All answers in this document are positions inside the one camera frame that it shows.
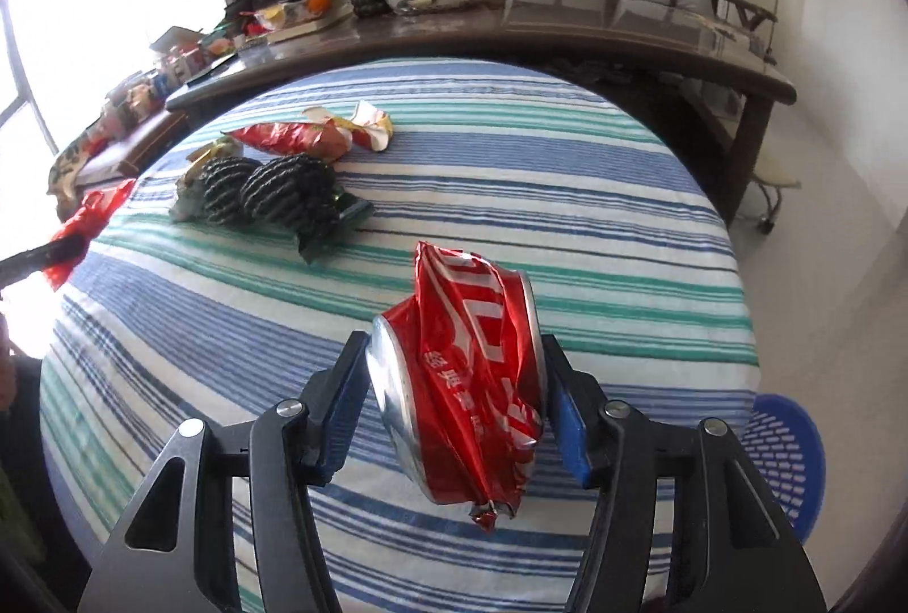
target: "wooden desk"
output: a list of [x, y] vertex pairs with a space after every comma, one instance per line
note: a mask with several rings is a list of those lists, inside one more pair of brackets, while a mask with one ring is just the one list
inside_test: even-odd
[[737, 138], [713, 196], [728, 224], [750, 181], [773, 104], [797, 99], [795, 87], [778, 70], [749, 52], [748, 41], [714, 20], [649, 2], [492, 0], [473, 11], [351, 19], [328, 31], [250, 49], [210, 79], [178, 90], [167, 108], [194, 116], [206, 106], [225, 111], [291, 79], [390, 57], [569, 57], [676, 72], [746, 94]]

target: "blue gripper pad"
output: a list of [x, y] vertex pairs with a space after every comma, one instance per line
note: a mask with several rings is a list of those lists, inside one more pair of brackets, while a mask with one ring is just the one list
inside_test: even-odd
[[554, 337], [542, 337], [548, 373], [548, 422], [561, 461], [580, 486], [596, 488], [607, 466], [592, 459], [602, 443], [598, 407], [605, 396], [592, 375], [575, 372]]
[[316, 406], [310, 406], [310, 421], [321, 423], [319, 459], [315, 471], [327, 483], [347, 459], [353, 432], [360, 420], [362, 404], [369, 389], [365, 348], [368, 334], [355, 331], [340, 353], [334, 367], [313, 375], [310, 383], [324, 375], [318, 386]]

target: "red can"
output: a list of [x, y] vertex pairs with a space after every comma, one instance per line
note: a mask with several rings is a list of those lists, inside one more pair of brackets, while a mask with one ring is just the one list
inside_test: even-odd
[[367, 362], [398, 460], [428, 498], [471, 501], [489, 530], [496, 508], [513, 516], [545, 418], [526, 275], [421, 241], [415, 293], [375, 318]]

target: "trash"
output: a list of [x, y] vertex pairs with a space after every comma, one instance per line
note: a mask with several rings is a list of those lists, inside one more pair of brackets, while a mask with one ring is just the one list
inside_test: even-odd
[[306, 108], [302, 115], [308, 121], [259, 123], [228, 134], [260, 152], [282, 155], [306, 152], [333, 162], [349, 152], [353, 144], [382, 152], [394, 133], [389, 115], [366, 100], [357, 103], [349, 120], [321, 106]]
[[180, 179], [177, 190], [170, 211], [174, 221], [207, 220], [235, 229], [279, 226], [296, 235], [307, 264], [374, 210], [337, 184], [329, 164], [308, 154], [276, 157], [265, 164], [210, 156], [188, 183]]
[[372, 323], [367, 363], [407, 475], [435, 503], [472, 501], [491, 530], [518, 510], [545, 418], [527, 277], [421, 241], [415, 293]]
[[197, 183], [201, 171], [212, 159], [240, 156], [242, 156], [242, 144], [226, 135], [190, 152], [186, 161], [192, 162], [192, 164], [176, 182], [174, 200], [168, 211], [171, 220], [175, 223], [182, 223], [201, 218], [205, 205], [203, 190]]

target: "white wall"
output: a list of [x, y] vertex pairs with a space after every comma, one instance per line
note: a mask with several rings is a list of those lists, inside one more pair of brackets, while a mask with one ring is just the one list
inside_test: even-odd
[[897, 225], [908, 209], [908, 2], [781, 0], [779, 18], [775, 54], [801, 111]]

